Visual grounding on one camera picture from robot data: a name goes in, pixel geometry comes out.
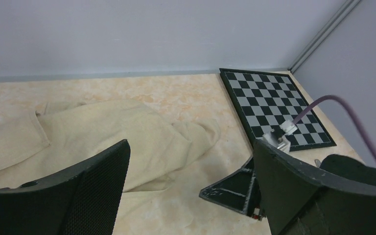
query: towel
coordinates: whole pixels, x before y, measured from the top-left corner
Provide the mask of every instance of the towel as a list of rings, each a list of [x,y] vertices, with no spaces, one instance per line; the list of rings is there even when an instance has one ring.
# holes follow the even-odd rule
[[[50,102],[0,126],[0,188],[51,175],[128,139],[120,219],[169,188],[169,174],[203,155],[219,136],[213,119],[170,123],[135,100]]]

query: wire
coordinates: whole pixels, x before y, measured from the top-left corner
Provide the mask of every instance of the wire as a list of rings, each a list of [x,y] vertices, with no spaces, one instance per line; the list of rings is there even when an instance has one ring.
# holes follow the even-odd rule
[[[312,102],[311,104],[309,104],[294,120],[293,120],[293,123],[294,124],[297,124],[309,111],[311,111],[316,105],[318,105],[319,103],[321,103],[322,101],[325,101],[325,100],[335,100],[336,102],[338,102],[339,104],[342,105],[342,107],[344,107],[344,109],[347,111],[348,115],[350,116],[350,118],[352,119],[355,127],[357,128],[360,136],[362,137],[362,139],[364,140],[366,146],[368,147],[368,149],[370,150],[371,154],[373,155],[373,157],[375,158],[376,160],[376,146],[373,144],[373,142],[371,141],[370,137],[368,136],[367,134],[367,131],[365,130],[364,128],[364,125],[361,123],[360,119],[358,118],[358,116],[356,115],[355,111],[352,109],[352,107],[341,97],[339,96],[336,96],[336,95],[332,95],[332,94],[329,94],[329,95],[325,95],[317,100],[315,100],[314,102]]]

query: marble tabletop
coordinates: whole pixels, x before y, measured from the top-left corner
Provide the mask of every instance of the marble tabletop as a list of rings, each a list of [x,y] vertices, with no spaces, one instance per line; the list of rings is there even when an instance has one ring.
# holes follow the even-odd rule
[[[292,74],[284,73],[294,79],[311,102]],[[218,74],[0,83],[0,125],[42,108],[47,101],[113,99],[142,101],[170,121],[214,118],[221,128],[217,144],[180,170],[172,188],[117,222],[115,235],[270,234],[267,220],[260,222],[198,197],[200,189],[240,168],[251,154],[251,146]],[[360,160],[324,113],[319,108],[314,111],[337,146],[290,155],[312,165],[315,159],[322,160],[333,153]]]

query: wall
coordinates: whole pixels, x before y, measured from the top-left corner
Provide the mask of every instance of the wall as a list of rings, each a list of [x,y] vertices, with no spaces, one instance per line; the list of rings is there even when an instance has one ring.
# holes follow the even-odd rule
[[[0,0],[0,76],[287,68],[343,2]]]
[[[294,75],[313,98],[344,97],[376,143],[376,1],[362,1]],[[376,165],[342,108],[332,101],[321,108],[364,161]]]

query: purple cable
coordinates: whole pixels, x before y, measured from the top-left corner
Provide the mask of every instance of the purple cable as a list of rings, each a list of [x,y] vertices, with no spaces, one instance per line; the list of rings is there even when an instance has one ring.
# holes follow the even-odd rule
[[[294,120],[293,120],[293,124],[296,124],[298,123],[298,121],[300,121],[310,110],[312,110],[316,105],[318,105],[319,103],[321,103],[322,101],[325,101],[327,99],[331,99],[331,100],[335,100],[336,102],[338,102],[339,104],[341,104],[344,109],[347,111],[348,115],[350,115],[353,123],[355,124],[355,127],[357,128],[360,136],[362,137],[362,139],[364,140],[366,146],[368,147],[368,149],[370,150],[371,154],[373,155],[373,157],[375,158],[376,160],[376,146],[373,144],[373,142],[371,141],[370,137],[368,136],[367,134],[367,131],[365,130],[364,126],[362,125],[361,121],[359,120],[358,116],[355,114],[354,110],[351,108],[351,106],[341,97],[338,97],[336,95],[332,95],[332,94],[329,94],[329,95],[325,95],[317,100],[315,100],[314,102],[312,102],[311,104],[309,104]]]

